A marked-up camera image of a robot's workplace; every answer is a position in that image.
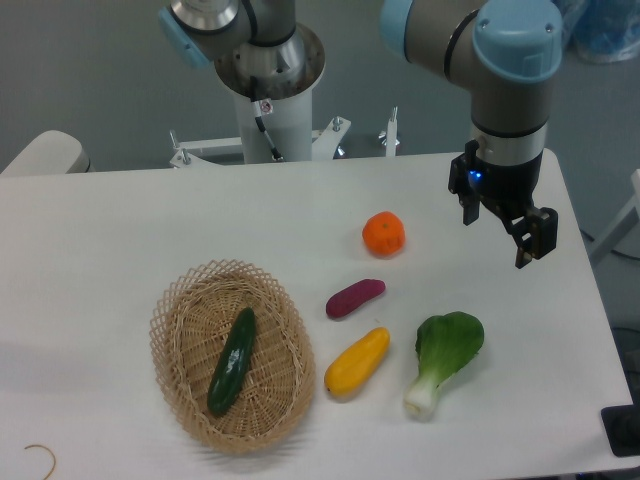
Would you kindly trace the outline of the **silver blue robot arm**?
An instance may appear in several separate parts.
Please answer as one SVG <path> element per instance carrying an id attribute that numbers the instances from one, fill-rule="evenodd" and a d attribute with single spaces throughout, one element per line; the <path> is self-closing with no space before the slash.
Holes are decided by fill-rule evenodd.
<path id="1" fill-rule="evenodd" d="M 331 156 L 312 135 L 311 93 L 325 67 L 318 37 L 292 1 L 173 1 L 158 21 L 183 61 L 213 67 L 234 97 L 248 163 Z M 380 35 L 404 60 L 466 90 L 471 134 L 449 191 L 465 224 L 498 217 L 523 267 L 556 246 L 558 216 L 537 207 L 537 184 L 563 21 L 550 1 L 387 1 Z"/>

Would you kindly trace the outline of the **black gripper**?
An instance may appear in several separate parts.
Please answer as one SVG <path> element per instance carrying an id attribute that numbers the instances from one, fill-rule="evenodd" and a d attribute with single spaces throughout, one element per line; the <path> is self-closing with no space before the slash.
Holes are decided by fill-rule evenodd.
<path id="1" fill-rule="evenodd" d="M 503 166 L 481 159 L 479 150 L 479 142 L 470 140 L 464 152 L 452 160 L 448 189 L 458 197 L 465 226 L 479 218 L 481 207 L 501 220 L 517 247 L 515 267 L 522 269 L 557 245 L 558 213 L 552 208 L 537 208 L 533 201 L 542 156 Z"/>

